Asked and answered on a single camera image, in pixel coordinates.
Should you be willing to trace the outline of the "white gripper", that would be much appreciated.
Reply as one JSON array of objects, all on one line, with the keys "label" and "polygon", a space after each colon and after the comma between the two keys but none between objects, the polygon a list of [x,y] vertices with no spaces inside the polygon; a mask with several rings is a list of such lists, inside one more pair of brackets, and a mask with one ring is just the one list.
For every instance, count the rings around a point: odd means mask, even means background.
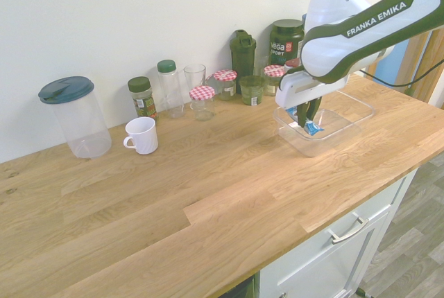
[{"label": "white gripper", "polygon": [[275,95],[275,102],[284,109],[296,107],[298,125],[304,127],[306,120],[313,121],[322,96],[345,87],[348,76],[325,84],[312,78],[305,71],[284,75]]}]

